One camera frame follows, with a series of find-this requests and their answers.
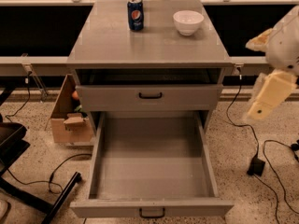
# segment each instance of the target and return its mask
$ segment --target gray cabinet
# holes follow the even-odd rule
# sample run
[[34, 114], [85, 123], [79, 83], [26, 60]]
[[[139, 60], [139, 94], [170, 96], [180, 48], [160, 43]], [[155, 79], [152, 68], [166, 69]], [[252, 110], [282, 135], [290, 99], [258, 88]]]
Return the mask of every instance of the gray cabinet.
[[[79, 217], [224, 216], [234, 204], [217, 191], [205, 129], [229, 57], [200, 1], [144, 6], [146, 28], [133, 33], [125, 0], [97, 1], [69, 57], [96, 134], [87, 196], [71, 208]], [[180, 9], [204, 14], [198, 34], [175, 29]]]

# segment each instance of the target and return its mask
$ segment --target white bowl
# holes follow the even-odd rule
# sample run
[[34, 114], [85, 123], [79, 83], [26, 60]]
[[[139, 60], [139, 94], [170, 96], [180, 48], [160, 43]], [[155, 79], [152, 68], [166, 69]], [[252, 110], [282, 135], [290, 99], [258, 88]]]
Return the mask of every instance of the white bowl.
[[182, 35], [194, 34], [203, 23], [204, 16], [196, 11], [183, 10], [174, 14], [174, 23]]

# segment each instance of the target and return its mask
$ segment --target power cord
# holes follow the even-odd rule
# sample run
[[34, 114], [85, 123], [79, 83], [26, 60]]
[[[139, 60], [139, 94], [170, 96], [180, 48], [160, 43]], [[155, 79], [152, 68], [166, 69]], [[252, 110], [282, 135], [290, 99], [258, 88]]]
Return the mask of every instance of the power cord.
[[274, 174], [275, 174], [276, 177], [278, 178], [278, 181], [279, 181], [279, 183], [280, 183], [280, 186], [281, 186], [282, 189], [283, 189], [283, 200], [284, 200], [284, 202], [289, 206], [289, 208], [290, 208], [295, 214], [299, 214], [299, 212], [295, 211], [295, 210], [289, 205], [289, 203], [288, 203], [288, 201], [287, 201], [287, 191], [286, 191], [286, 189], [284, 188], [284, 186], [283, 186], [283, 184], [282, 184], [282, 182], [281, 182], [281, 179], [280, 179], [280, 177], [279, 177], [277, 171], [274, 169], [274, 167], [272, 166], [270, 160], [268, 159], [268, 157], [267, 157], [266, 154], [265, 154], [265, 147], [266, 147], [266, 144], [269, 143], [269, 142], [273, 142], [273, 143], [276, 143], [276, 144], [280, 144], [280, 145], [282, 145], [282, 146], [284, 146], [284, 147], [288, 147], [288, 148], [290, 148], [290, 147], [287, 146], [287, 145], [285, 145], [285, 144], [283, 144], [283, 143], [281, 143], [281, 142], [279, 142], [279, 141], [277, 141], [277, 140], [270, 140], [270, 139], [269, 139], [269, 140], [265, 140], [265, 141], [264, 141], [264, 145], [263, 145], [263, 154], [264, 154], [264, 157], [265, 157], [265, 158], [267, 159], [267, 161], [269, 162], [270, 168], [272, 169], [272, 171], [274, 172]]
[[54, 192], [51, 188], [50, 188], [50, 184], [52, 184], [53, 182], [53, 179], [54, 179], [54, 176], [55, 176], [55, 173], [56, 173], [56, 171], [66, 162], [66, 161], [69, 161], [69, 160], [71, 160], [71, 159], [73, 159], [73, 158], [76, 158], [76, 157], [78, 157], [78, 156], [91, 156], [92, 154], [90, 154], [90, 153], [81, 153], [81, 154], [76, 154], [76, 155], [73, 155], [73, 156], [71, 156], [71, 157], [69, 157], [69, 158], [67, 158], [66, 160], [64, 160], [62, 163], [60, 163], [55, 169], [54, 169], [54, 171], [50, 174], [50, 178], [49, 178], [49, 181], [48, 181], [48, 183], [49, 183], [49, 191], [51, 192], [51, 193], [53, 193], [53, 194], [60, 194], [60, 193], [57, 193], [57, 192]]
[[[242, 125], [235, 124], [235, 123], [233, 123], [233, 121], [232, 121], [232, 120], [230, 119], [230, 117], [229, 117], [229, 109], [230, 109], [230, 107], [233, 105], [233, 103], [235, 102], [237, 96], [239, 95], [239, 93], [241, 92], [241, 89], [242, 89], [242, 75], [241, 75], [241, 69], [240, 69], [239, 67], [238, 67], [237, 69], [238, 69], [238, 71], [239, 71], [239, 73], [240, 73], [240, 87], [239, 87], [239, 91], [238, 91], [237, 94], [235, 95], [235, 98], [233, 99], [233, 101], [229, 104], [228, 108], [226, 109], [226, 117], [227, 117], [228, 120], [230, 120], [231, 124], [233, 124], [235, 127], [250, 127], [250, 128], [251, 128], [251, 130], [252, 130], [252, 132], [253, 132], [253, 135], [254, 135], [254, 138], [255, 138], [255, 140], [256, 140], [256, 142], [257, 142], [258, 145], [257, 145], [257, 151], [256, 151], [256, 154], [255, 154], [254, 157], [252, 158], [251, 165], [250, 165], [249, 170], [247, 171], [247, 174], [248, 174], [248, 175], [253, 175], [253, 176], [254, 176], [255, 178], [257, 178], [262, 184], [264, 184], [266, 187], [268, 187], [269, 189], [271, 189], [271, 190], [274, 192], [274, 194], [275, 194], [275, 196], [276, 196], [276, 210], [275, 210], [275, 217], [276, 217], [276, 221], [277, 221], [277, 223], [280, 224], [280, 222], [279, 222], [279, 220], [278, 220], [278, 203], [279, 203], [278, 194], [275, 192], [274, 189], [272, 189], [269, 185], [267, 185], [266, 183], [264, 183], [264, 182], [261, 180], [261, 178], [259, 178], [259, 177], [257, 176], [257, 175], [259, 175], [259, 176], [262, 175], [262, 172], [263, 172], [263, 166], [264, 166], [264, 161], [261, 161], [261, 160], [258, 159], [258, 154], [259, 154], [259, 148], [260, 148], [260, 145], [259, 145], [259, 141], [258, 141], [258, 139], [257, 139], [256, 133], [255, 133], [255, 131], [254, 131], [254, 129], [253, 129], [253, 127], [252, 127], [251, 125], [248, 125], [248, 124], [244, 124], [244, 125], [243, 125], [243, 124], [242, 124]], [[278, 181], [279, 181], [281, 187], [283, 188], [284, 201], [285, 201], [285, 203], [289, 206], [289, 208], [290, 208], [295, 214], [299, 214], [299, 212], [295, 211], [295, 210], [289, 205], [289, 203], [288, 203], [288, 201], [287, 201], [287, 198], [286, 198], [286, 196], [287, 196], [287, 194], [286, 194], [286, 190], [285, 190], [285, 188], [284, 188], [284, 186], [283, 186], [283, 184], [282, 184], [282, 182], [281, 182], [281, 180], [280, 180], [280, 178], [279, 178], [279, 176], [278, 176], [278, 173], [275, 171], [275, 169], [273, 168], [273, 166], [272, 166], [270, 160], [267, 158], [267, 156], [266, 156], [266, 154], [265, 154], [265, 147], [266, 147], [266, 144], [267, 144], [268, 142], [276, 142], [276, 143], [278, 143], [278, 144], [281, 144], [281, 145], [283, 145], [283, 146], [285, 146], [285, 147], [290, 148], [290, 149], [292, 150], [293, 154], [294, 154], [294, 158], [299, 162], [298, 156], [297, 156], [296, 153], [295, 153], [296, 150], [299, 150], [299, 140], [297, 141], [298, 145], [293, 144], [293, 145], [291, 145], [290, 147], [287, 146], [287, 145], [285, 145], [285, 144], [283, 144], [283, 143], [281, 143], [281, 142], [279, 142], [279, 141], [276, 141], [276, 140], [266, 140], [266, 141], [264, 141], [264, 143], [263, 143], [263, 154], [264, 154], [265, 158], [267, 159], [267, 161], [268, 161], [268, 163], [269, 163], [269, 165], [270, 165], [272, 171], [275, 173], [276, 177], [278, 178]], [[258, 172], [256, 172], [256, 170], [254, 170], [254, 168], [256, 168], [257, 165], [258, 165]]]
[[235, 100], [237, 99], [239, 93], [241, 92], [242, 90], [242, 74], [241, 74], [241, 68], [240, 67], [237, 67], [236, 68], [238, 71], [239, 71], [239, 77], [240, 77], [240, 86], [239, 86], [239, 90], [237, 92], [237, 94], [235, 95], [235, 98], [233, 99], [233, 101], [229, 104], [229, 106], [227, 107], [226, 109], [226, 117], [227, 119], [231, 122], [232, 125], [234, 125], [235, 127], [239, 127], [239, 128], [245, 128], [245, 127], [250, 127], [252, 133], [253, 133], [253, 136], [254, 136], [254, 139], [257, 143], [257, 147], [256, 147], [256, 153], [255, 155], [253, 156], [252, 160], [251, 160], [251, 163], [250, 163], [250, 166], [249, 166], [249, 169], [247, 171], [247, 174], [248, 175], [259, 175], [261, 176], [262, 173], [263, 173], [263, 167], [264, 167], [264, 161], [260, 160], [258, 158], [259, 156], [259, 150], [260, 150], [260, 143], [259, 143], [259, 140], [256, 136], [256, 133], [253, 129], [253, 127], [249, 124], [235, 124], [230, 116], [229, 116], [229, 110], [231, 108], [231, 106], [235, 103]]
[[15, 115], [17, 115], [18, 114], [18, 112], [20, 111], [20, 110], [22, 110], [25, 106], [26, 106], [26, 104], [28, 103], [28, 101], [30, 100], [30, 86], [29, 86], [29, 83], [30, 83], [30, 75], [32, 74], [32, 72], [30, 71], [30, 72], [28, 72], [28, 74], [27, 74], [27, 77], [26, 77], [26, 79], [25, 79], [25, 84], [27, 85], [27, 90], [28, 90], [28, 98], [27, 98], [27, 100], [25, 101], [25, 103], [13, 114], [13, 115], [6, 115], [6, 118], [10, 121], [10, 122], [12, 122], [12, 120], [10, 119], [11, 117], [14, 117]]
[[[55, 174], [55, 172], [66, 162], [66, 161], [69, 161], [70, 159], [73, 159], [73, 158], [75, 158], [75, 157], [77, 157], [77, 156], [86, 156], [86, 155], [88, 155], [88, 156], [91, 156], [92, 154], [90, 154], [90, 153], [82, 153], [82, 154], [77, 154], [77, 155], [73, 155], [73, 156], [71, 156], [71, 157], [69, 157], [69, 158], [67, 158], [66, 160], [64, 160], [61, 164], [59, 164], [55, 169], [54, 169], [54, 171], [51, 173], [51, 175], [50, 175], [50, 179], [49, 179], [49, 181], [34, 181], [34, 182], [29, 182], [29, 183], [24, 183], [24, 182], [21, 182], [14, 174], [12, 174], [8, 169], [8, 172], [10, 173], [10, 175], [17, 181], [17, 182], [19, 182], [19, 183], [21, 183], [21, 184], [23, 184], [23, 185], [31, 185], [31, 184], [35, 184], [35, 183], [48, 183], [48, 185], [49, 185], [49, 192], [50, 193], [53, 193], [53, 194], [60, 194], [62, 191], [63, 191], [63, 187], [60, 185], [60, 184], [58, 184], [58, 183], [54, 183], [52, 180], [53, 180], [53, 178], [54, 178], [54, 174]], [[60, 189], [61, 189], [61, 192], [55, 192], [55, 191], [53, 191], [52, 189], [51, 189], [51, 187], [50, 187], [50, 185], [55, 185], [55, 186], [58, 186]]]
[[[23, 184], [23, 185], [31, 185], [31, 184], [35, 184], [35, 183], [49, 183], [49, 181], [34, 181], [34, 182], [29, 182], [29, 183], [24, 183], [24, 182], [21, 182], [14, 174], [12, 174], [11, 172], [10, 172], [10, 170], [9, 169], [7, 169], [8, 170], [8, 172], [9, 172], [9, 174], [17, 181], [17, 182], [19, 182], [19, 183], [21, 183], [21, 184]], [[63, 191], [63, 187], [60, 185], [60, 184], [58, 184], [58, 183], [52, 183], [53, 185], [56, 185], [56, 186], [58, 186], [60, 189], [61, 189], [61, 191]]]

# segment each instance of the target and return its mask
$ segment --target open drawer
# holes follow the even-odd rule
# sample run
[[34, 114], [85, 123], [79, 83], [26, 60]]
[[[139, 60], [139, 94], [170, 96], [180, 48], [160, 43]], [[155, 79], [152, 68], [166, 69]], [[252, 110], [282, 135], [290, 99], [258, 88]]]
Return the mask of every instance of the open drawer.
[[198, 112], [101, 113], [78, 217], [224, 216]]

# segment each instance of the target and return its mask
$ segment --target chair leg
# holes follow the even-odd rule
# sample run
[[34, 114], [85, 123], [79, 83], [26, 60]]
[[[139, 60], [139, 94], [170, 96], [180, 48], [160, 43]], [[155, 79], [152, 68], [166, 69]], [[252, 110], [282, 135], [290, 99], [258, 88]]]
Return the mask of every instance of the chair leg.
[[47, 203], [46, 201], [37, 198], [36, 196], [26, 191], [23, 191], [21, 189], [12, 186], [2, 177], [0, 177], [0, 189], [3, 189], [7, 194], [21, 200], [27, 205], [30, 205], [35, 209], [37, 209], [38, 211], [41, 211], [45, 214], [47, 214], [49, 210], [52, 208], [52, 205], [50, 203]]
[[75, 172], [73, 177], [69, 180], [68, 184], [64, 188], [63, 192], [60, 194], [59, 198], [56, 200], [55, 204], [52, 206], [50, 211], [47, 213], [46, 217], [44, 218], [42, 224], [48, 224], [51, 222], [51, 220], [54, 218], [56, 213], [58, 212], [61, 205], [64, 203], [64, 200], [66, 199], [69, 192], [72, 190], [72, 188], [75, 186], [76, 183], [81, 181], [81, 174]]
[[64, 203], [64, 200], [72, 190], [72, 188], [75, 186], [76, 183], [78, 183], [81, 180], [81, 174], [78, 172], [75, 172], [73, 177], [69, 180], [68, 184], [64, 188], [63, 192], [60, 194], [59, 198], [56, 200], [55, 204], [48, 203], [40, 198], [37, 198], [36, 196], [25, 192], [21, 189], [18, 189], [11, 184], [9, 184], [6, 180], [4, 180], [0, 176], [0, 189], [3, 189], [6, 193], [9, 195], [21, 200], [22, 202], [26, 203], [27, 205], [30, 205], [37, 209], [38, 211], [41, 211], [46, 215], [44, 218], [42, 224], [49, 224], [56, 213], [58, 212], [59, 208]]

